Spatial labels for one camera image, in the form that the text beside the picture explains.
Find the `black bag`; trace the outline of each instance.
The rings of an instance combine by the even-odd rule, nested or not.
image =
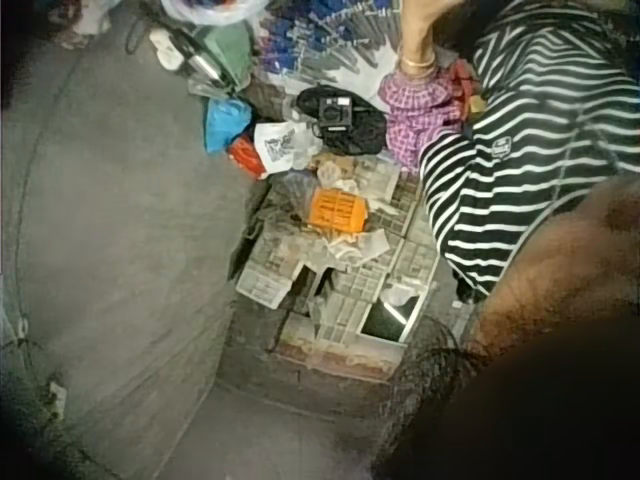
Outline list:
[[[369,102],[347,90],[321,85],[298,95],[296,106],[318,119],[322,98],[349,97],[353,105],[352,126],[345,131],[320,129],[319,137],[336,155],[376,155],[386,148],[387,119]]]

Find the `clear plastic bag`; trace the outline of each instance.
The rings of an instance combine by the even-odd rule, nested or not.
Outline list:
[[[184,0],[162,0],[162,6],[167,14],[180,20],[196,25],[224,26],[237,23],[261,12],[269,0],[236,0],[231,5],[218,7],[200,7],[187,5]]]

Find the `orange box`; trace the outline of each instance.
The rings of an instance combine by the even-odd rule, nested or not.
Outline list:
[[[309,223],[314,227],[360,233],[366,219],[367,204],[362,197],[326,188],[316,188],[313,193]]]

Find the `person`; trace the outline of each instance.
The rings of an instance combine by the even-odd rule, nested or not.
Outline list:
[[[432,25],[459,3],[405,0],[383,96],[431,98]],[[470,134],[414,137],[431,138],[419,168],[440,252],[484,302],[465,349],[401,368],[424,381],[400,372],[410,392],[390,408],[376,479],[635,468],[640,87],[615,53],[580,3],[504,4],[473,53],[487,111]]]
[[[122,0],[63,0],[49,14],[52,23],[65,28],[55,37],[58,45],[68,50],[85,48],[91,38],[111,28],[109,11]]]
[[[460,3],[404,3],[398,68],[380,94],[402,112],[390,118],[401,133],[389,143],[409,140],[420,152],[438,249],[484,299],[546,221],[607,178],[640,173],[640,86],[616,62],[597,13],[514,1],[475,42],[488,107],[470,136],[446,125],[416,131],[424,103],[443,100],[433,24]]]

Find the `green object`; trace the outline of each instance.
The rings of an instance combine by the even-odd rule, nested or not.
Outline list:
[[[236,91],[251,83],[251,38],[245,23],[198,27],[192,35],[225,70]]]

